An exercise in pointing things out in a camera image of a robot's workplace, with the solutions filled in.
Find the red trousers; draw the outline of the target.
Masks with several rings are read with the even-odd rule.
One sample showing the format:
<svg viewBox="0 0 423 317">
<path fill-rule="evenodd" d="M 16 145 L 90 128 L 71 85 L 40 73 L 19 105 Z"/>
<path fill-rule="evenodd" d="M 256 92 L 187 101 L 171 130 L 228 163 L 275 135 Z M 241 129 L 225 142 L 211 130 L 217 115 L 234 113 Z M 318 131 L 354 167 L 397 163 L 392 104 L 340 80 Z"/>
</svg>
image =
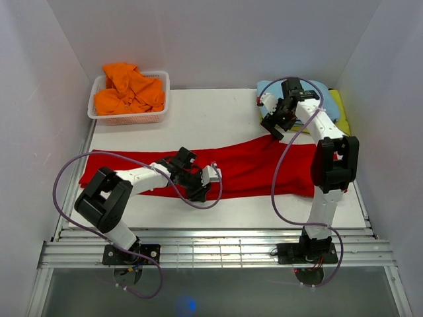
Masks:
<svg viewBox="0 0 423 317">
<path fill-rule="evenodd" d="M 216 162 L 223 176 L 222 199 L 270 195 L 272 179 L 277 163 L 286 144 L 270 135 L 251 141 L 216 149 L 191 150 L 197 155 L 195 164 L 205 167 Z M 276 195 L 293 194 L 313 197 L 314 185 L 311 179 L 311 163 L 315 154 L 314 144 L 292 145 L 284 157 L 276 180 Z M 151 164 L 176 151 L 167 152 L 122 152 L 119 155 Z M 90 155 L 85 171 L 79 181 L 84 188 L 101 167 L 112 170 L 130 170 L 139 165 L 108 155 Z M 144 192 L 143 195 L 178 197 L 172 187 Z"/>
</svg>

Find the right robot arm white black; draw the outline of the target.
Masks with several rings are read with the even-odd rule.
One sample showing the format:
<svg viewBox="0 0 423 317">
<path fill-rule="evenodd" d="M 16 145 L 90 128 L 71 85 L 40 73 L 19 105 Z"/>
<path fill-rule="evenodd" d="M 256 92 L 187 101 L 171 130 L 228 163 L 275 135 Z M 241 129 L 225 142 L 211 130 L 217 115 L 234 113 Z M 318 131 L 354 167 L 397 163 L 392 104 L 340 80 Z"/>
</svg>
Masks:
<svg viewBox="0 0 423 317">
<path fill-rule="evenodd" d="M 337 264 L 332 242 L 332 222 L 343 194 L 356 179 L 360 143 L 338 129 L 326 112 L 321 89 L 297 77 L 279 79 L 282 97 L 277 98 L 265 86 L 257 97 L 262 112 L 261 125 L 277 140 L 280 130 L 288 131 L 296 121 L 302 122 L 313 138 L 316 149 L 310 167 L 315 187 L 309 218 L 301 223 L 301 235 L 296 243 L 278 244 L 276 255 L 280 264 Z"/>
</svg>

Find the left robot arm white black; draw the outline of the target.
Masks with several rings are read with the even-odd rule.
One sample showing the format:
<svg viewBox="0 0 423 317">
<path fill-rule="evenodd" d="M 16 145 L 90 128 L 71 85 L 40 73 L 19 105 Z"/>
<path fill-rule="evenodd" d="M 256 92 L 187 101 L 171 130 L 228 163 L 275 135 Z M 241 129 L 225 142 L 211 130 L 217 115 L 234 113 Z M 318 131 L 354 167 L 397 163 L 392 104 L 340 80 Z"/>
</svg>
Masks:
<svg viewBox="0 0 423 317">
<path fill-rule="evenodd" d="M 188 201 L 206 202 L 211 184 L 221 182 L 221 173 L 216 165 L 197 167 L 195 160 L 196 155 L 182 147 L 176 155 L 140 168 L 99 168 L 77 198 L 74 208 L 118 246 L 117 255 L 124 263 L 132 264 L 139 259 L 140 248 L 138 238 L 122 220 L 128 200 L 137 194 L 176 185 L 185 189 Z"/>
</svg>

